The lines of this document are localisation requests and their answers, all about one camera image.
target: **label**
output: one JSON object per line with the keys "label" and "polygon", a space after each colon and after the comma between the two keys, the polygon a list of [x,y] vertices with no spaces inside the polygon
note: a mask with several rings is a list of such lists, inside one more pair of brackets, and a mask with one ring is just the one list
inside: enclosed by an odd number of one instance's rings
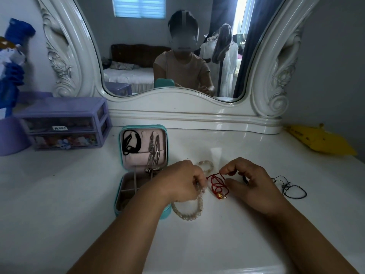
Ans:
{"label": "label", "polygon": [[54,131],[67,131],[67,127],[66,126],[52,126],[52,129]]}

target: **pillow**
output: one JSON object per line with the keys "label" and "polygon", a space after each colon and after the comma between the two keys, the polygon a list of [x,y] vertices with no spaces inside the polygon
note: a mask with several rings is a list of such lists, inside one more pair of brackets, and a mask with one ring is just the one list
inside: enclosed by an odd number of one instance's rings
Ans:
{"label": "pillow", "polygon": [[133,69],[138,69],[140,67],[136,64],[126,64],[124,62],[112,61],[112,64],[110,65],[109,68],[118,70],[133,70]]}

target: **beige t-shirt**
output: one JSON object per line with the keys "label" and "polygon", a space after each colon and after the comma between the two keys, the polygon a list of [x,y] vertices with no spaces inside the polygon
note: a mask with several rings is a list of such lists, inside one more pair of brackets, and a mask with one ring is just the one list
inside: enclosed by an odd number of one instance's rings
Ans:
{"label": "beige t-shirt", "polygon": [[198,89],[200,76],[210,71],[205,60],[194,54],[188,64],[179,63],[172,50],[159,55],[155,64],[166,71],[166,79],[172,79],[182,87],[191,89]]}

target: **hand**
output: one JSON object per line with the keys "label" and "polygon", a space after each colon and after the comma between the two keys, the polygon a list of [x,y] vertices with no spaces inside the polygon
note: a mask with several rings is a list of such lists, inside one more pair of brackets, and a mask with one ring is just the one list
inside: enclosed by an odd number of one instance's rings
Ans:
{"label": "hand", "polygon": [[249,160],[237,158],[223,166],[219,172],[222,175],[233,176],[237,171],[239,175],[244,175],[249,179],[248,185],[233,179],[226,179],[226,186],[231,193],[242,199],[250,207],[265,215],[275,216],[291,206],[266,170]]}
{"label": "hand", "polygon": [[202,189],[207,187],[203,170],[189,160],[168,166],[152,180],[152,184],[161,190],[167,203],[195,200],[199,194],[194,185],[196,182]]}
{"label": "hand", "polygon": [[206,86],[198,87],[198,91],[210,96],[210,90]]}

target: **red string bracelet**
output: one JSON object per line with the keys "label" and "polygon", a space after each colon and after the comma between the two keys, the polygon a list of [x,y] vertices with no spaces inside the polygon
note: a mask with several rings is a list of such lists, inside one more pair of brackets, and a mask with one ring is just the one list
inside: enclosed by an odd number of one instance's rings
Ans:
{"label": "red string bracelet", "polygon": [[229,193],[229,189],[224,183],[225,178],[222,176],[221,173],[210,175],[209,177],[207,177],[207,180],[210,180],[212,184],[212,192],[219,200],[226,198],[227,194]]}

